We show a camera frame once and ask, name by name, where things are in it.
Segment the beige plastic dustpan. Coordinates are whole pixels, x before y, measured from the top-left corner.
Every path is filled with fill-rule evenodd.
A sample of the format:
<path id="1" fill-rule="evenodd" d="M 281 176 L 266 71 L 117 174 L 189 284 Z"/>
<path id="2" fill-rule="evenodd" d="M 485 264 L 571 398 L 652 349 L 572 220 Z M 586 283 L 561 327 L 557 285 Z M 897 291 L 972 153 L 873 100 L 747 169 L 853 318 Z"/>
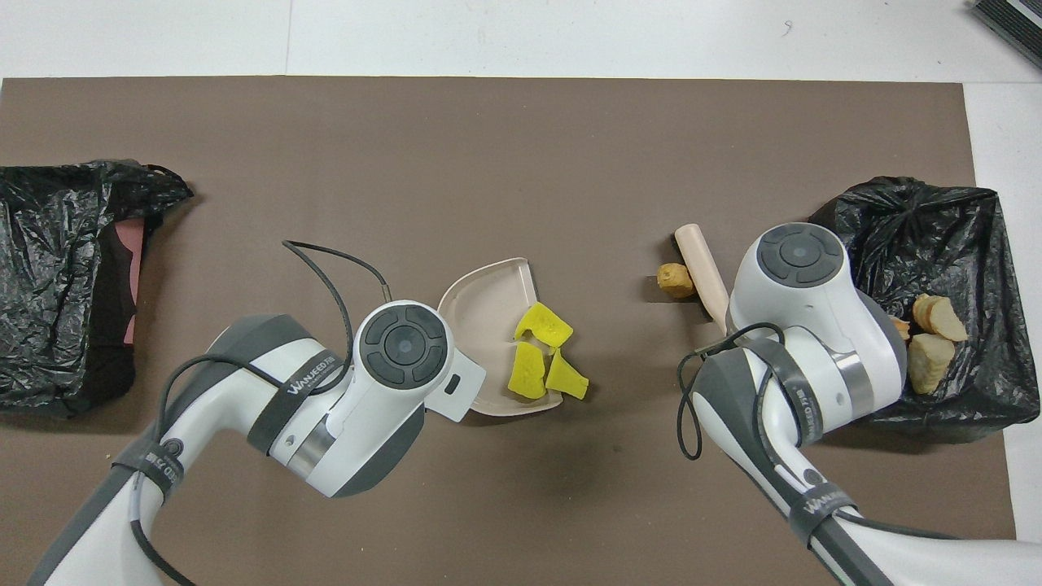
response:
<path id="1" fill-rule="evenodd" d="M 438 313 L 453 329 L 458 349 L 485 370 L 483 385 L 471 405 L 477 414 L 523 416 L 563 402 L 557 391 L 525 398 L 508 390 L 516 356 L 514 331 L 536 302 L 531 266 L 525 257 L 511 257 L 469 272 L 440 298 Z"/>

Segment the brown corn-shaped nugget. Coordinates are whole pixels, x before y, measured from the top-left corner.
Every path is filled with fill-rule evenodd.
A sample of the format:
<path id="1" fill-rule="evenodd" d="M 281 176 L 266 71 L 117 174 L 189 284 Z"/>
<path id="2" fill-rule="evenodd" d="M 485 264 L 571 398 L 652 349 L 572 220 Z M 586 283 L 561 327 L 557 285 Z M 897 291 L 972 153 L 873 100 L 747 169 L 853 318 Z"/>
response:
<path id="1" fill-rule="evenodd" d="M 683 300 L 696 293 L 696 286 L 691 273 L 683 263 L 659 265 L 655 280 L 658 288 L 674 300 Z"/>

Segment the beige hand brush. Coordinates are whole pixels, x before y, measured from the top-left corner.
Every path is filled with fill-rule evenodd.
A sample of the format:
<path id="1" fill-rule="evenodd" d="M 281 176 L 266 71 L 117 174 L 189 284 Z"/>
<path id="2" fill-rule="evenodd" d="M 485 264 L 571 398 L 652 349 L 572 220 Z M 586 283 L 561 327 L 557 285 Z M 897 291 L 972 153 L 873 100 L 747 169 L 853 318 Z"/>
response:
<path id="1" fill-rule="evenodd" d="M 689 223 L 674 230 L 673 238 L 708 316 L 723 335 L 728 334 L 729 293 L 711 249 L 708 248 L 703 231 L 698 224 Z"/>

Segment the pale bread chunk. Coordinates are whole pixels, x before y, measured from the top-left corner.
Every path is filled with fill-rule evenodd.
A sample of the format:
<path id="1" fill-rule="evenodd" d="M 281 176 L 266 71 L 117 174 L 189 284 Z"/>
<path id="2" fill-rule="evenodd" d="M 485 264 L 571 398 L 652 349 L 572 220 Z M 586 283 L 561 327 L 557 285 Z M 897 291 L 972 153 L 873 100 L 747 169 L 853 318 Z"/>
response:
<path id="1" fill-rule="evenodd" d="M 908 379 L 913 391 L 919 396 L 935 392 L 945 379 L 954 353 L 954 342 L 942 336 L 913 336 L 908 345 Z"/>
<path id="2" fill-rule="evenodd" d="M 956 315 L 952 301 L 941 295 L 920 294 L 913 304 L 913 318 L 920 329 L 954 343 L 967 341 L 968 331 Z"/>

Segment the pink bin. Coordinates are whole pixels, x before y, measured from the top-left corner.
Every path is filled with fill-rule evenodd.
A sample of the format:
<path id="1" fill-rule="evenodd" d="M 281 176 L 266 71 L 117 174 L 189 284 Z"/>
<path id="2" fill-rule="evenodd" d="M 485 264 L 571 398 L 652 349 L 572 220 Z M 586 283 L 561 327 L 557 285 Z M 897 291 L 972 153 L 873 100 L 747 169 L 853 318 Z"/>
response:
<path id="1" fill-rule="evenodd" d="M 138 216 L 138 218 L 119 221 L 114 226 L 116 241 L 119 244 L 120 262 L 126 264 L 128 304 L 125 312 L 128 315 L 128 322 L 123 342 L 125 345 L 133 346 L 135 316 L 138 315 L 138 288 L 140 288 L 142 253 L 145 244 L 145 220 Z"/>

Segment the black trash bag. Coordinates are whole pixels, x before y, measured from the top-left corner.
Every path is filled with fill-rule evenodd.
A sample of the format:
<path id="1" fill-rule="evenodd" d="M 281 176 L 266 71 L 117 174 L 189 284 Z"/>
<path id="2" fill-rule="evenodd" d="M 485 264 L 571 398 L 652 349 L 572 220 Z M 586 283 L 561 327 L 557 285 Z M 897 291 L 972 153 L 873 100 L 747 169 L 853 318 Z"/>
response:
<path id="1" fill-rule="evenodd" d="M 876 177 L 810 216 L 847 249 L 855 288 L 909 319 L 922 294 L 952 301 L 969 338 L 937 390 L 911 386 L 864 426 L 931 443 L 974 442 L 1042 414 L 1026 316 L 994 190 Z"/>
<path id="2" fill-rule="evenodd" d="M 0 414 L 68 418 L 135 379 L 115 223 L 147 230 L 193 196 L 133 160 L 0 167 Z"/>

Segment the brown table mat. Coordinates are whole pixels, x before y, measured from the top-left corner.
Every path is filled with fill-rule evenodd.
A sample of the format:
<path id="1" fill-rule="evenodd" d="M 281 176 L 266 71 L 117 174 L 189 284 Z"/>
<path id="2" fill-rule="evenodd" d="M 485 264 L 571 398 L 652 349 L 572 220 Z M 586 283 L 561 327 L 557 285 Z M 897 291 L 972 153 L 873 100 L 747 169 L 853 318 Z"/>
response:
<path id="1" fill-rule="evenodd" d="M 324 498 L 223 431 L 154 526 L 201 586 L 834 586 L 706 442 L 675 439 L 675 367 L 717 329 L 652 303 L 699 223 L 733 280 L 760 234 L 849 186 L 971 186 L 963 90 L 933 83 L 213 77 L 7 79 L 0 166 L 137 160 L 195 197 L 142 263 L 135 387 L 73 420 L 0 416 L 0 586 L 154 417 L 164 380 L 239 317 L 287 313 L 344 348 L 284 238 L 362 257 L 395 297 L 531 262 L 591 382 L 531 417 L 427 417 L 375 489 Z"/>

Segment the dark striped grey object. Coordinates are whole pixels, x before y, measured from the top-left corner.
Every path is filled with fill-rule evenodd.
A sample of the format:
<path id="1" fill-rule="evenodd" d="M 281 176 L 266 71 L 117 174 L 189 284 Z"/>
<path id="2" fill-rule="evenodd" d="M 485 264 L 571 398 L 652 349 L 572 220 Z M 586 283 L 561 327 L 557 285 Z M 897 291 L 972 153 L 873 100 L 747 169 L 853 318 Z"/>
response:
<path id="1" fill-rule="evenodd" d="M 1042 0 L 971 0 L 969 11 L 1042 69 Z"/>

